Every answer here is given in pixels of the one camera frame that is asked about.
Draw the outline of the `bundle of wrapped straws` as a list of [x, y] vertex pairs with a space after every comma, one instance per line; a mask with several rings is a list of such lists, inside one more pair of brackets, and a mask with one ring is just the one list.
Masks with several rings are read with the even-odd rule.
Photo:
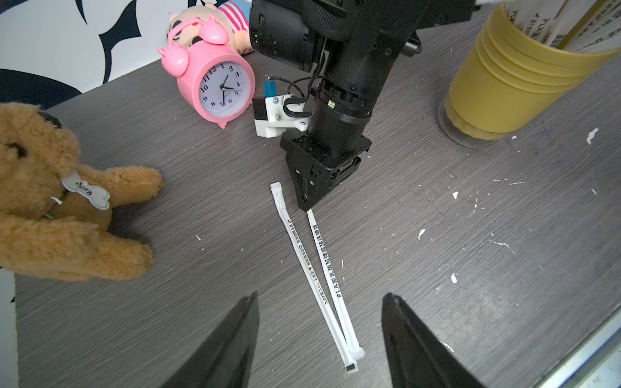
[[572, 53], [620, 49], [620, 0], [498, 1], [519, 32]]

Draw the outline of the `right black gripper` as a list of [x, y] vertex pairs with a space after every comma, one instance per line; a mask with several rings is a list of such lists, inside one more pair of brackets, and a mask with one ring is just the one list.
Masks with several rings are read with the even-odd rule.
[[357, 171], [371, 141], [362, 136], [353, 150], [334, 150], [312, 140], [306, 132], [289, 130], [281, 135], [280, 145], [286, 152], [298, 206], [307, 212], [320, 201], [320, 193], [331, 192]]

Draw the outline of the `brown teddy bear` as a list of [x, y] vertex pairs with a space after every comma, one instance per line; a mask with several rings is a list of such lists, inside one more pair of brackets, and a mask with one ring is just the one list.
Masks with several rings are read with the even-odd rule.
[[100, 171], [80, 162], [77, 137], [37, 105], [1, 105], [1, 267], [63, 281], [144, 275], [152, 249], [108, 230], [113, 210], [157, 196], [143, 166]]

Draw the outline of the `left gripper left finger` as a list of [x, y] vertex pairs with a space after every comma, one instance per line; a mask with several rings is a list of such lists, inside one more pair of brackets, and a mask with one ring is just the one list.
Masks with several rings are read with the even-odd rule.
[[260, 327], [256, 292], [241, 298], [164, 387], [246, 387]]

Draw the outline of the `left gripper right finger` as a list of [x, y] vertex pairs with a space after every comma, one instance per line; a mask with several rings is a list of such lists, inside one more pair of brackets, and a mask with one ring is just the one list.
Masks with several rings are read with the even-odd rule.
[[482, 387], [400, 296], [383, 297], [382, 328], [394, 387]]

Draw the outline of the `white straw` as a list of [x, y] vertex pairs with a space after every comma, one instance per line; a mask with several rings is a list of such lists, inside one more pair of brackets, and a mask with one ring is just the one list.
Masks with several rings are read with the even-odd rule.
[[317, 277], [315, 270], [312, 267], [311, 261], [308, 258], [306, 250], [302, 245], [302, 241], [299, 238], [294, 224], [289, 217], [286, 209], [286, 202], [281, 190], [281, 184], [279, 182], [270, 184], [270, 190], [273, 195], [273, 200], [276, 205], [279, 217], [281, 218], [281, 221], [286, 228], [295, 254], [299, 259], [302, 270], [304, 271], [309, 286], [311, 287], [311, 290], [315, 296], [315, 300], [317, 301], [326, 325], [328, 326], [328, 330], [330, 331], [330, 334], [341, 356], [341, 360], [344, 364], [344, 371], [346, 374], [357, 373], [357, 371], [359, 371], [358, 364], [352, 357], [349, 349], [347, 348], [345, 337], [341, 332], [334, 313], [332, 312], [332, 309], [328, 302], [328, 298], [325, 295], [325, 292], [323, 292], [319, 278]]
[[334, 269], [332, 266], [332, 261], [328, 255], [327, 247], [324, 243], [319, 225], [315, 219], [313, 211], [308, 210], [307, 216], [311, 229], [313, 231], [313, 237], [315, 240], [317, 251], [320, 254], [320, 258], [322, 260], [323, 273], [328, 283], [334, 307], [336, 308], [336, 313], [344, 334], [344, 340], [353, 359], [356, 361], [360, 361], [362, 360], [362, 358], [365, 357], [365, 350], [360, 346], [358, 342], [356, 333], [354, 331], [354, 326], [349, 316], [349, 312], [344, 303], [341, 287], [338, 284], [337, 276], [334, 273]]

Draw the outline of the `pink alarm clock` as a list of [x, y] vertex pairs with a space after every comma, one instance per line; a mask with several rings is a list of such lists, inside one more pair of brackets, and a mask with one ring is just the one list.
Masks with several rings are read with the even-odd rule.
[[[192, 26], [199, 27], [197, 43], [184, 48], [173, 41]], [[256, 89], [252, 68], [229, 40], [228, 31], [213, 16], [207, 21], [192, 18], [174, 27], [168, 46], [158, 49], [163, 68], [176, 78], [184, 99], [201, 117], [223, 129], [245, 112]]]

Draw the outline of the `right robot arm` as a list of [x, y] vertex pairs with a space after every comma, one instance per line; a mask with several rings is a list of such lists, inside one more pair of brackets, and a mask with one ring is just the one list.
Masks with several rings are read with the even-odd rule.
[[357, 170], [371, 142], [363, 132], [400, 55], [422, 46], [417, 31], [468, 21], [478, 1], [255, 1], [252, 48], [311, 74], [306, 131], [281, 136], [301, 210]]

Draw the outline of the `yellow plastic cup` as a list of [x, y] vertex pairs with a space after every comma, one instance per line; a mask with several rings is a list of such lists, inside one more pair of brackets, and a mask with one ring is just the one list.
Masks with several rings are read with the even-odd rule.
[[438, 108], [445, 134], [470, 148], [513, 134], [585, 81], [618, 49], [572, 53], [539, 43], [510, 21], [506, 6], [488, 17]]

